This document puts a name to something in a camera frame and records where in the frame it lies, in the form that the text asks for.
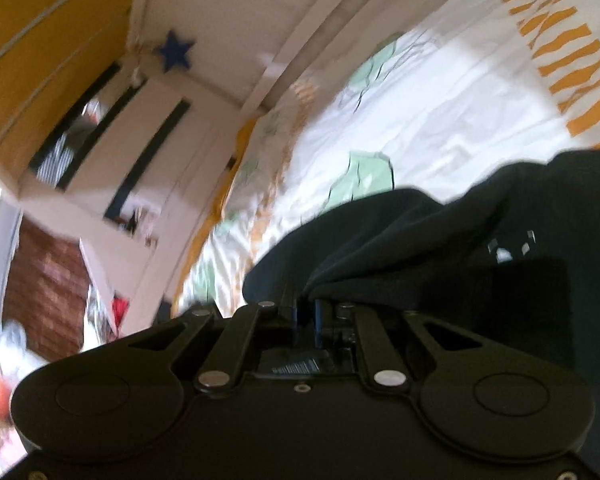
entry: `dark blanket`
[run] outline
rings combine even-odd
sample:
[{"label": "dark blanket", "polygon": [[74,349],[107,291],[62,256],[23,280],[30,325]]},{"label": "dark blanket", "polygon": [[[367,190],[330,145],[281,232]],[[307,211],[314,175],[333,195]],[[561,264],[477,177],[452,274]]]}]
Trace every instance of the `dark blanket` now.
[{"label": "dark blanket", "polygon": [[600,152],[506,166],[446,205],[415,189],[347,203],[288,234],[243,294],[418,310],[574,368],[600,471]]}]

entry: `white bedsheet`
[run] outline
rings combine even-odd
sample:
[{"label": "white bedsheet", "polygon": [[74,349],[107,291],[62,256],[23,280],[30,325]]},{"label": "white bedsheet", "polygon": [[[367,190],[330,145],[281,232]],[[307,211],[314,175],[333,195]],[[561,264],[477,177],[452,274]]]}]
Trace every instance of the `white bedsheet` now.
[{"label": "white bedsheet", "polygon": [[[399,9],[409,4],[396,2],[378,20],[391,16],[401,32]],[[244,304],[245,273],[339,203],[398,186],[447,202],[508,162],[545,162],[600,142],[600,127],[570,134],[509,10],[502,0],[448,0],[389,41],[326,106],[346,55],[291,89],[257,123],[180,307],[215,301],[230,316]]]}]

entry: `yellow wall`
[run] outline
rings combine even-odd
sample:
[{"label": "yellow wall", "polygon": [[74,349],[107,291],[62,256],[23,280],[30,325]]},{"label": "yellow wall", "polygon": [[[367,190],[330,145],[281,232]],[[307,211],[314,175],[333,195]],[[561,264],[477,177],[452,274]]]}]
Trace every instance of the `yellow wall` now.
[{"label": "yellow wall", "polygon": [[22,174],[78,97],[122,56],[130,6],[131,0],[0,0],[0,162],[12,176]]}]

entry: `metal rivet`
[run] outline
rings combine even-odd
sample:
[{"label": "metal rivet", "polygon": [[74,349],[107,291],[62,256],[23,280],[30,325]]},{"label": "metal rivet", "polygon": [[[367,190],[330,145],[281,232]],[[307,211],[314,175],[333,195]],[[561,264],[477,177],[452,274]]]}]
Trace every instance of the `metal rivet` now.
[{"label": "metal rivet", "polygon": [[299,394],[308,394],[311,391],[311,386],[305,383],[296,384],[296,386],[294,386],[294,391]]},{"label": "metal rivet", "polygon": [[225,386],[231,380],[229,374],[221,372],[220,370],[209,370],[208,372],[201,373],[198,376],[200,384],[207,388],[219,388]]},{"label": "metal rivet", "polygon": [[381,386],[402,386],[407,381],[407,376],[398,370],[381,370],[374,375],[374,381]]}]

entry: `orange striped pattern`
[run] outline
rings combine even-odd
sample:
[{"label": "orange striped pattern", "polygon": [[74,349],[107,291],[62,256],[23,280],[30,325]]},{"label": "orange striped pattern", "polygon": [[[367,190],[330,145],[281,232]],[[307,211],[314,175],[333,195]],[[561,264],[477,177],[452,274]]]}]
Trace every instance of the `orange striped pattern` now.
[{"label": "orange striped pattern", "polygon": [[222,177],[222,184],[220,185],[218,193],[214,198],[209,214],[189,245],[189,251],[187,252],[187,257],[180,273],[180,281],[178,282],[178,288],[176,289],[176,297],[174,298],[173,303],[171,303],[171,317],[178,316],[178,305],[180,304],[180,297],[182,295],[182,289],[184,288],[184,282],[187,279],[187,276],[189,275],[193,265],[200,258],[200,254],[202,254],[202,248],[206,242],[206,239],[210,235],[215,225],[222,220],[224,204],[226,203],[226,199],[231,191],[231,184],[233,183],[235,175],[240,168],[240,164],[242,163],[244,153],[247,151],[249,140],[251,139],[251,134],[253,133],[256,122],[256,119],[247,121],[235,136],[234,166]]},{"label": "orange striped pattern", "polygon": [[[570,134],[577,136],[599,124],[600,40],[579,17],[578,9],[565,0],[501,1],[511,16],[522,18],[518,30],[529,39],[531,59],[557,97]],[[585,97],[586,106],[576,106]]]}]

